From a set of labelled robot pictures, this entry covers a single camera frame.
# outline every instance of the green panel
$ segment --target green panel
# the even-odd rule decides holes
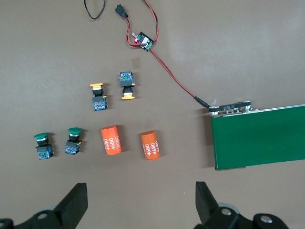
[[[215,169],[305,159],[305,105],[212,117]]]

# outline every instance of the blue terminal block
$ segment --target blue terminal block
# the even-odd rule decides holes
[[[92,98],[92,105],[95,111],[107,109],[107,96],[103,95],[104,91],[102,89],[103,83],[90,84],[92,87],[92,92],[95,97]]]
[[[48,133],[41,133],[34,136],[38,146],[36,151],[39,159],[49,159],[54,155],[54,151],[51,144],[48,144]]]
[[[135,86],[133,82],[132,72],[121,72],[120,73],[120,83],[123,87],[123,100],[134,99],[132,87]]]
[[[69,130],[69,140],[66,143],[65,151],[67,154],[76,155],[81,147],[81,141],[79,140],[81,129],[74,127]]]

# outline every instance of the green mushroom button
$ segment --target green mushroom button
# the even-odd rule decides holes
[[[78,127],[70,128],[68,131],[72,135],[79,135],[81,133],[81,129]]]
[[[36,138],[37,140],[40,140],[40,139],[46,138],[48,135],[49,135],[48,133],[40,133],[40,134],[35,135],[34,138]]]

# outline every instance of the screw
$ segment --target screw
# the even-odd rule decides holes
[[[221,213],[223,213],[225,216],[232,215],[232,212],[229,209],[227,209],[227,208],[222,209]]]
[[[264,223],[272,223],[272,219],[268,216],[261,216],[261,221]]]

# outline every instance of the red wire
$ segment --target red wire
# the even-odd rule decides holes
[[[127,29],[127,33],[126,33],[126,41],[127,41],[127,43],[128,43],[130,46],[132,46],[132,47],[140,47],[140,44],[131,44],[131,43],[129,42],[128,37],[129,37],[129,31],[130,31],[130,22],[129,22],[128,18],[125,18],[125,19],[126,19],[127,24],[128,24],[128,29]]]
[[[168,72],[168,74],[173,78],[173,80],[176,81],[177,84],[179,84],[179,86],[181,86],[188,94],[190,94],[193,98],[195,98],[196,96],[191,93],[189,90],[187,90],[177,79],[176,77],[173,75],[173,73],[171,72],[171,70],[167,67],[167,65],[158,57],[158,55],[154,52],[154,50],[150,49],[151,53],[157,58],[157,60],[160,62],[160,64],[163,66],[163,68]]]
[[[156,24],[157,24],[158,22],[157,22],[157,18],[156,18],[155,12],[153,11],[153,8],[151,7],[151,5],[150,5],[147,1],[145,1],[145,3],[147,4],[147,6],[149,7],[149,9],[151,10],[152,15],[153,15],[153,18],[154,18],[154,21],[155,21]],[[154,42],[153,42],[154,44],[156,44],[156,42],[157,42],[158,35],[159,35],[159,27],[158,27],[158,25],[157,25],[156,37],[155,37]]]

